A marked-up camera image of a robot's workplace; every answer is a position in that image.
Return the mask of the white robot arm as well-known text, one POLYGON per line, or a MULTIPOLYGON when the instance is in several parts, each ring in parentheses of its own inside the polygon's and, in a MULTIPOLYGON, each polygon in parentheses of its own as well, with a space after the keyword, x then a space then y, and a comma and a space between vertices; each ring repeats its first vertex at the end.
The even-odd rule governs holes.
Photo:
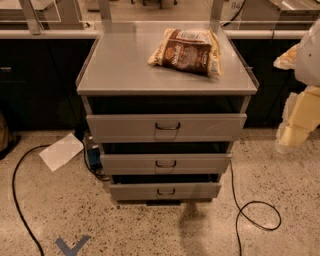
POLYGON ((275 148, 287 154, 320 125, 320 19, 298 44, 274 61, 274 66, 293 69, 296 80, 306 85, 303 92, 289 94, 277 130, 275 148))

